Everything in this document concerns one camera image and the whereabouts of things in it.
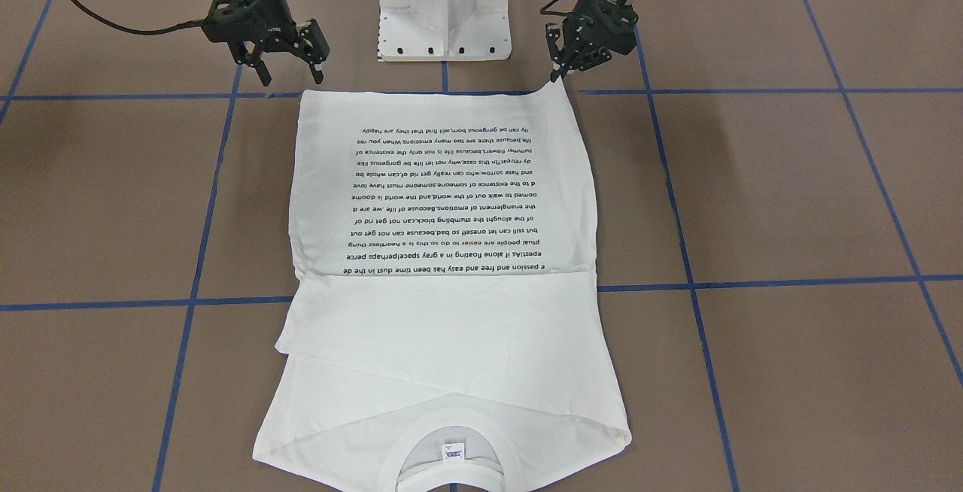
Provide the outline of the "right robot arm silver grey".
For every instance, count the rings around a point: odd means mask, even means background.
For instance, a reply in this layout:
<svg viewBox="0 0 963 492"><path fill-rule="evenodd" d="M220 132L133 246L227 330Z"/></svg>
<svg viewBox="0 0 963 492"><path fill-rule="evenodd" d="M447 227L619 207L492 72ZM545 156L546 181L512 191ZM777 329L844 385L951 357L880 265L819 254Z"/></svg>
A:
<svg viewBox="0 0 963 492"><path fill-rule="evenodd" d="M293 21L287 0L214 0L202 30L209 41L226 43L236 63L255 69L265 87L271 75L263 53L298 56L322 84L330 47L315 20Z"/></svg>

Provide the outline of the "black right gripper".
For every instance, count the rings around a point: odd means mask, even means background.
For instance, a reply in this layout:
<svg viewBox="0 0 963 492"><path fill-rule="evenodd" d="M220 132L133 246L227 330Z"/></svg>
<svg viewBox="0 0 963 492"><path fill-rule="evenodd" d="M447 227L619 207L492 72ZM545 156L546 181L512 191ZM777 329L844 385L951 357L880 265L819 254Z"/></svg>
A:
<svg viewBox="0 0 963 492"><path fill-rule="evenodd" d="M315 84L323 83L322 64L330 55L327 40L316 20L296 26L286 0L214 0L202 30L214 43L267 41L272 49L296 49L296 55L308 63ZM245 65L268 87L272 76L263 61L263 49L252 46L245 54Z"/></svg>

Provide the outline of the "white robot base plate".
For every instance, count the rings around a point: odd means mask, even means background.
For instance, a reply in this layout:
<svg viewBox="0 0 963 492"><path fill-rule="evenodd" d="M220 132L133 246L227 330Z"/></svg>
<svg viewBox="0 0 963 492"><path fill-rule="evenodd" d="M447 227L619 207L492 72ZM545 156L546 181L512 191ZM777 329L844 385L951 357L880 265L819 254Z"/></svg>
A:
<svg viewBox="0 0 963 492"><path fill-rule="evenodd" d="M381 0L383 61L502 60L511 52L508 0Z"/></svg>

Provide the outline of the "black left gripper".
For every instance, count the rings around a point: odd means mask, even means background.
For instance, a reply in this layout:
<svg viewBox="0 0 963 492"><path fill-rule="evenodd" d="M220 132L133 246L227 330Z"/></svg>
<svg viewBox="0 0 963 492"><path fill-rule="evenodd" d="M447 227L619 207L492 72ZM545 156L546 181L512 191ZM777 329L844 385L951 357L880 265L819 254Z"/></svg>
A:
<svg viewBox="0 0 963 492"><path fill-rule="evenodd" d="M553 61L551 82L581 71L582 64L605 63L612 52L632 52L637 19L628 0L578 0L561 23L564 45Z"/></svg>

